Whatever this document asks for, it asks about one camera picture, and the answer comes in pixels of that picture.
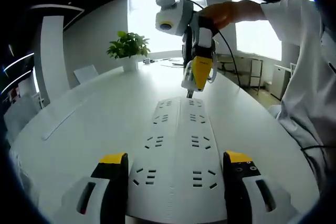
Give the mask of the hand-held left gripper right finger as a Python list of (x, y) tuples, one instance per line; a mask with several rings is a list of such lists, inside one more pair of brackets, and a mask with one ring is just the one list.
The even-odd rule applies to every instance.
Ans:
[(290, 194), (246, 154), (223, 153), (223, 180), (228, 223), (294, 223), (299, 217)]

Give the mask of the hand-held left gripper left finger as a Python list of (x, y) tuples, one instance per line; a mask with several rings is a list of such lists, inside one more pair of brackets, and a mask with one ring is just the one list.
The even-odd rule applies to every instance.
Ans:
[(128, 176), (127, 153), (104, 156), (64, 193), (56, 223), (125, 223)]

